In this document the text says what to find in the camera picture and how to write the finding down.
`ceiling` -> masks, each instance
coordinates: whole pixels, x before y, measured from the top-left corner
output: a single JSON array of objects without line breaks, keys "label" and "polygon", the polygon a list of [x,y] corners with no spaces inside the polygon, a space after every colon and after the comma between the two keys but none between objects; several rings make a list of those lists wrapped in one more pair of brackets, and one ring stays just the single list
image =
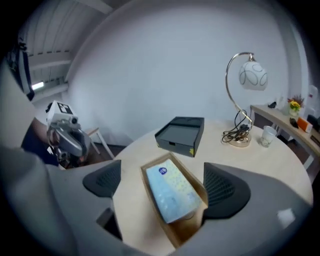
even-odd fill
[{"label": "ceiling", "polygon": [[31,83],[64,83],[77,51],[93,30],[129,0],[45,0],[19,37],[27,46]]}]

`wooden tabletop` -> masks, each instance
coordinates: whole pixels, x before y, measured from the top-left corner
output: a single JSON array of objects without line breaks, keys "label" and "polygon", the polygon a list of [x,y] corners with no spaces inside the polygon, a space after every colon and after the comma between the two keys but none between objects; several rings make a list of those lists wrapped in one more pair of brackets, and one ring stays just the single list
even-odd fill
[{"label": "wooden tabletop", "polygon": [[276,125],[280,126],[285,132],[290,134],[294,139],[298,140],[302,146],[309,148],[309,153],[320,158],[320,146],[318,146],[310,137],[313,135],[316,139],[320,141],[320,133],[316,132],[315,129],[311,130],[311,133],[307,133],[299,128],[294,128],[290,124],[290,116],[284,115],[279,109],[269,108],[267,105],[252,105],[251,109],[272,121]]},{"label": "wooden tabletop", "polygon": [[[263,130],[254,126],[248,147],[221,143],[222,133],[232,122],[205,119],[203,135],[194,158],[174,153],[192,174],[203,182],[204,162],[228,165],[276,178],[287,184],[310,205],[311,182],[297,156],[278,138],[269,148],[259,145]],[[121,160],[121,182],[113,196],[116,218],[123,242],[151,255],[167,255],[175,250],[156,218],[147,196],[141,166],[167,154],[157,146],[154,130],[126,147],[115,160]]]}]

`white cup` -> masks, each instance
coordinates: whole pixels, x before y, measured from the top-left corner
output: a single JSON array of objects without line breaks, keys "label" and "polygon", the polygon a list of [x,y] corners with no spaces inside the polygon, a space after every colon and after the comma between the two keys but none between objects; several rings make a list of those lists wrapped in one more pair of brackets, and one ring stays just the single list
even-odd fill
[{"label": "white cup", "polygon": [[277,131],[270,126],[263,127],[262,137],[260,139],[260,145],[268,148],[274,138],[277,136]]}]

